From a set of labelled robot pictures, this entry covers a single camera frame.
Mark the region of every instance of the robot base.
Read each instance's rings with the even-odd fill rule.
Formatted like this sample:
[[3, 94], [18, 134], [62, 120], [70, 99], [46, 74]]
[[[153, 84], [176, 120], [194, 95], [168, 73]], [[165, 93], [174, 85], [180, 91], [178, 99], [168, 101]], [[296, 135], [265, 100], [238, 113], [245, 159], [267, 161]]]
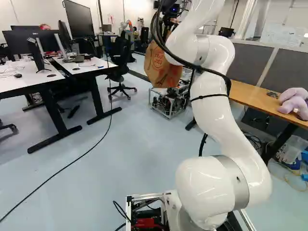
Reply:
[[[159, 208], [144, 210], [148, 205], [160, 205]], [[249, 231], [256, 231], [244, 210], [239, 210]], [[182, 208], [177, 191], [126, 197], [126, 214], [132, 223], [126, 221], [126, 231], [204, 231], [195, 225], [187, 212]], [[243, 231], [233, 212], [217, 231]]]

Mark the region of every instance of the desk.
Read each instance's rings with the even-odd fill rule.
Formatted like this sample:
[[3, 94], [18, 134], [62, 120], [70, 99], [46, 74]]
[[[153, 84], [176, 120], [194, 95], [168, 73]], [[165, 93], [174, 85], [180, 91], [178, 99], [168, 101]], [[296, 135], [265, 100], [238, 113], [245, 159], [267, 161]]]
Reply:
[[53, 57], [57, 64], [59, 64], [64, 71], [71, 77], [84, 78], [89, 81], [90, 90], [93, 98], [93, 103], [96, 111], [96, 116], [87, 121], [87, 124], [93, 124], [107, 116], [122, 110], [121, 107], [114, 108], [108, 112], [103, 111], [100, 92], [97, 86], [96, 77], [100, 75], [107, 75], [118, 69], [118, 66], [113, 63], [93, 57], [91, 61], [84, 61], [83, 63], [65, 63], [63, 59]]
[[[289, 122], [288, 126], [284, 129], [281, 135], [277, 138], [273, 145], [267, 147], [267, 151], [263, 150], [262, 159], [265, 164], [268, 164], [269, 160], [275, 156], [283, 144], [291, 137], [298, 127], [308, 129], [308, 121], [302, 121], [296, 117], [295, 113], [282, 114], [277, 111], [280, 106], [279, 101], [276, 98], [268, 96], [266, 93], [271, 91], [250, 84], [242, 83], [239, 81], [231, 80], [232, 87], [230, 90], [229, 99], [242, 105], [254, 108], [264, 113], [276, 116], [280, 119]], [[194, 124], [195, 119], [192, 120], [186, 129], [190, 130]]]
[[34, 61], [24, 62], [7, 62], [6, 65], [0, 66], [0, 71], [4, 71], [9, 67], [18, 67], [15, 72], [22, 74], [21, 78], [15, 78], [14, 76], [0, 77], [0, 98], [6, 99], [10, 97], [15, 97], [19, 95], [29, 94], [39, 92], [45, 102], [46, 109], [58, 130], [58, 134], [52, 136], [30, 148], [28, 148], [28, 153], [31, 154], [43, 147], [48, 146], [66, 136], [69, 136], [82, 129], [81, 126], [76, 126], [71, 129], [67, 129], [62, 117], [57, 109], [57, 104], [53, 100], [50, 94], [50, 85], [57, 81], [64, 80], [65, 78], [58, 72], [50, 63], [48, 69], [51, 71], [42, 70], [36, 74], [37, 67]]

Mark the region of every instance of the white desk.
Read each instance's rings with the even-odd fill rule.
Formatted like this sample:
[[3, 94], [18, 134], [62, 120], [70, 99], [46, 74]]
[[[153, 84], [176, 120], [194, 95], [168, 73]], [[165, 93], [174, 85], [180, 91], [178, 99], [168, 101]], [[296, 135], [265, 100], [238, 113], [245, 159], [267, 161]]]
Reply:
[[110, 68], [117, 67], [117, 65], [107, 61], [93, 57], [90, 61], [85, 60], [82, 63], [76, 64], [72, 63], [65, 63], [63, 59], [59, 59], [58, 57], [53, 57], [54, 61], [60, 64], [66, 71], [68, 71], [71, 75], [76, 74], [83, 74], [87, 72], [97, 72], [97, 73], [106, 73], [106, 71]]
[[[45, 67], [50, 69], [51, 71], [42, 70], [39, 73], [36, 73], [38, 69], [34, 61], [7, 62], [6, 65], [0, 65], [0, 71], [4, 71], [7, 68], [10, 68], [9, 70], [13, 70], [16, 73], [20, 73], [23, 75], [21, 78], [16, 78], [14, 76], [0, 77], [0, 99], [39, 92], [46, 105], [46, 109], [55, 127], [58, 130], [58, 134], [56, 134], [55, 136], [52, 136], [28, 148], [29, 154], [82, 129], [82, 126], [76, 126], [70, 129], [66, 128], [62, 120], [62, 117], [58, 111], [57, 103], [54, 101], [49, 91], [52, 82], [63, 80], [65, 78], [50, 63], [49, 65], [45, 64]], [[11, 75], [13, 73], [12, 72], [2, 73], [1, 75], [5, 74]]]
[[[35, 62], [24, 62], [24, 61], [16, 61], [16, 62], [11, 62], [7, 61], [6, 65], [0, 65], [0, 72], [4, 71], [7, 68], [10, 68], [8, 70], [14, 71], [16, 73], [20, 73], [23, 76], [21, 78], [16, 78], [14, 76], [8, 76], [8, 77], [2, 77], [1, 75], [5, 74], [12, 74], [12, 72], [9, 73], [3, 73], [0, 74], [0, 93], [11, 91], [11, 90], [16, 90], [16, 89], [22, 89], [26, 87], [30, 87], [33, 85], [37, 84], [43, 84], [43, 83], [48, 83], [48, 82], [53, 82], [61, 79], [65, 79], [61, 73], [53, 67], [51, 64], [50, 65], [45, 65], [46, 68], [50, 69], [51, 71], [46, 71], [42, 70], [39, 73], [35, 74], [35, 72], [38, 70]], [[47, 77], [47, 75], [54, 74], [56, 76], [54, 77]]]
[[93, 103], [96, 111], [96, 116], [87, 121], [87, 124], [93, 124], [107, 116], [110, 116], [116, 112], [122, 110], [121, 107], [116, 107], [110, 111], [104, 112], [103, 105], [101, 101], [100, 91], [97, 86], [96, 77], [100, 75], [107, 75], [113, 71], [117, 70], [117, 65], [107, 61], [93, 57], [90, 61], [84, 61], [82, 63], [65, 63], [63, 59], [58, 57], [53, 57], [60, 66], [62, 66], [66, 72], [76, 78], [84, 78], [89, 82], [90, 90], [93, 98]]

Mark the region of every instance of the cubicle divider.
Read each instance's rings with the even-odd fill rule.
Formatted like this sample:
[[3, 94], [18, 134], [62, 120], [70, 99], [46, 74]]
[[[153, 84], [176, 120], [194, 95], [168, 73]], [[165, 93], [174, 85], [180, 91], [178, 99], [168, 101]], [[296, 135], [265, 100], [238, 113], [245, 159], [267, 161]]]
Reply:
[[[288, 88], [308, 90], [308, 51], [264, 44], [255, 41], [233, 40], [235, 59], [227, 76], [251, 85], [282, 93]], [[242, 122], [278, 136], [288, 122], [249, 108]], [[308, 131], [298, 129], [295, 135], [308, 139]]]

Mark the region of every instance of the gray partition panel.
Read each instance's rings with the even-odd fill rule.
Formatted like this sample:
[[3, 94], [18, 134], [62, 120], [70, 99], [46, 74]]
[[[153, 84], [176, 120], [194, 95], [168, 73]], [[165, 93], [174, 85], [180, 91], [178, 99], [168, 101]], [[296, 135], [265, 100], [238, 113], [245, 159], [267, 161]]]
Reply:
[[240, 82], [256, 85], [274, 50], [272, 47], [234, 43], [235, 58], [227, 76]]
[[261, 87], [277, 92], [292, 87], [308, 90], [308, 53], [279, 49]]

